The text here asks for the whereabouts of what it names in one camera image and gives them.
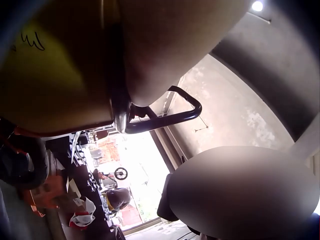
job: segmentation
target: beige rounded object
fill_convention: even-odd
[[[218,147],[189,159],[172,175],[173,213],[221,239],[260,239],[297,229],[315,210],[319,184],[299,161],[261,147]]]
[[[119,0],[132,102],[152,104],[210,52],[251,0]]]

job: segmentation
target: orange object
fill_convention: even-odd
[[[33,190],[23,191],[24,201],[31,205],[33,212],[43,217],[37,208],[58,208],[54,198],[65,193],[61,176],[48,176],[44,184]]]

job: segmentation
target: cable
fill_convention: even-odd
[[[182,223],[169,222],[168,225],[185,225],[186,226],[186,224],[183,222]]]
[[[187,236],[187,235],[188,235],[188,234],[190,234],[190,233],[192,233],[192,232],[190,231],[190,232],[186,233],[185,235],[183,235],[183,236],[179,237],[179,238],[178,238],[178,239],[176,239],[176,240],[179,240],[179,239],[183,238],[184,236]]]
[[[184,227],[173,227],[173,226],[169,226],[170,228],[187,228],[188,226],[184,226]]]
[[[150,227],[150,228],[147,228],[147,229],[144,230],[144,231],[139,231],[139,232],[137,232],[137,233],[128,234],[127,237],[130,237],[130,236],[132,236],[132,235],[136,235],[136,234],[139,234],[139,233],[144,233],[144,232],[146,232],[146,231],[148,231],[148,230],[150,230],[150,229],[153,229],[153,228],[155,228],[155,227],[157,227],[157,226],[159,226],[159,225],[156,224],[156,225],[154,225],[154,226],[152,226],[152,227]]]

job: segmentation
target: blurred region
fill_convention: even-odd
[[[315,210],[320,190],[312,172],[282,152],[218,147],[181,165],[167,195],[173,213],[197,231],[259,239],[295,230]]]

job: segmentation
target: white plastic bag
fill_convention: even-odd
[[[96,210],[96,206],[94,205],[94,203],[91,200],[86,198],[85,207],[86,207],[86,211],[88,212],[88,214],[87,215],[78,215],[78,216],[76,214],[73,214],[72,218],[70,219],[69,226],[70,226],[71,222],[73,222],[75,225],[77,225],[79,227],[86,227],[90,223],[92,223],[92,221],[95,219],[95,216],[93,216],[93,213]]]

